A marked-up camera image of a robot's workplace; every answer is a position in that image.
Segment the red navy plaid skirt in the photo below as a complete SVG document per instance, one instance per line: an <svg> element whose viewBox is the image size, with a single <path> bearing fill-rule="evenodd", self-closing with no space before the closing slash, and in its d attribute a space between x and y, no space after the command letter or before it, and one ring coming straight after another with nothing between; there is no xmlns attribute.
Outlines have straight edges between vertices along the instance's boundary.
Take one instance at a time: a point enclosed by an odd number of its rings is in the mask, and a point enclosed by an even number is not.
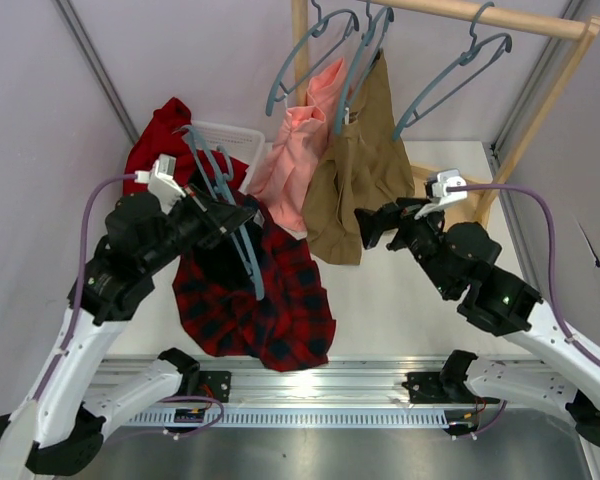
<svg viewBox="0 0 600 480"><path fill-rule="evenodd" d="M264 296L256 298L230 243L192 250L172 283L182 328L211 356L250 356L278 372L326 364L336 321L307 242L279 227L254 197L237 193L235 199L263 216L247 231Z"/></svg>

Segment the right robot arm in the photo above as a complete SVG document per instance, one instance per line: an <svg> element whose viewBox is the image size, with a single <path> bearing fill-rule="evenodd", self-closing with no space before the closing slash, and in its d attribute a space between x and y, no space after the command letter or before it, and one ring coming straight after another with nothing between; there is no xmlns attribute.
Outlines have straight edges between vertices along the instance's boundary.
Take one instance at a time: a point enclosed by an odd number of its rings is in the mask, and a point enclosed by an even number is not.
<svg viewBox="0 0 600 480"><path fill-rule="evenodd" d="M362 244L370 249L388 230L387 249L407 249L446 301L477 329L518 345L548 364L549 374L516 368L455 350L435 386L444 399L481 397L523 404L553 415L600 448L600 367L568 342L550 304L524 280L495 262L501 246L477 222L447 227L443 212L420 216L424 199L401 198L373 211L358 208Z"/></svg>

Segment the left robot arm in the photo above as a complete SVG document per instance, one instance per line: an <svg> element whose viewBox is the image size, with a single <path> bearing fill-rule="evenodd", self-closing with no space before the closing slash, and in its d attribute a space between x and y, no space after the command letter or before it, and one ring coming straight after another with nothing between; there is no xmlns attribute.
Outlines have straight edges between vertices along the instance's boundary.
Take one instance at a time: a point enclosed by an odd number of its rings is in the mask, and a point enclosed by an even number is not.
<svg viewBox="0 0 600 480"><path fill-rule="evenodd" d="M75 475L135 415L193 392L199 364L172 347L130 380L86 395L110 346L154 290L155 275L194 247L216 247L254 215L190 187L168 211L150 192L118 200L93 258L80 262L43 370L20 406L0 416L0 479L26 471Z"/></svg>

